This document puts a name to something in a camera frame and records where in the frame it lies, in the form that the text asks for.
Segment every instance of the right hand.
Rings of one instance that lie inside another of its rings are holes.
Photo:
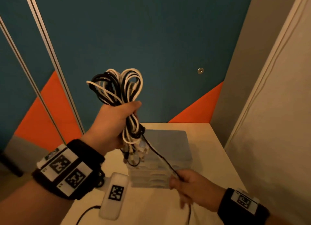
[[[169,188],[176,189],[180,197],[180,207],[197,203],[212,212],[217,212],[226,189],[212,183],[207,178],[191,169],[177,170],[184,182],[171,176]]]

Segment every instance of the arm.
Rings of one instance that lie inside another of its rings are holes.
[[[126,117],[140,106],[139,101],[117,107],[103,105],[91,128],[80,139],[102,155],[122,146],[118,136]],[[60,224],[72,203],[31,180],[0,202],[0,218],[6,225]]]
[[[217,212],[221,200],[226,192],[222,188],[212,183],[207,178],[191,169],[182,169],[177,171],[183,178],[184,182],[171,177],[169,181],[170,189],[176,189],[180,197],[180,207],[184,208],[185,204],[193,204],[207,208],[209,211]],[[291,225],[288,222],[278,218],[275,215],[270,215],[265,225]]]

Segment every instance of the left hand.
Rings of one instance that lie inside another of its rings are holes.
[[[80,138],[100,154],[123,146],[119,137],[125,127],[126,117],[136,113],[142,105],[140,101],[132,101],[119,106],[103,105],[91,128]]]

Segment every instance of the bundle of cables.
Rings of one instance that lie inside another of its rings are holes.
[[[137,99],[142,90],[143,79],[137,69],[126,69],[121,74],[114,69],[109,69],[103,74],[97,74],[91,81],[86,83],[101,102],[111,106],[118,106]],[[134,114],[126,118],[126,125],[122,131],[123,148],[121,151],[127,163],[133,167],[138,166],[143,160],[144,154],[151,149],[173,174],[183,180],[169,162],[151,146],[145,138],[144,132],[145,128],[139,123]],[[190,216],[191,207],[189,205],[187,224],[189,224]]]

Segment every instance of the gray wall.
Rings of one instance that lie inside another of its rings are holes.
[[[224,146],[295,0],[251,0],[211,126]]]
[[[248,192],[297,225],[311,223],[311,0],[302,12],[306,1],[226,148]]]

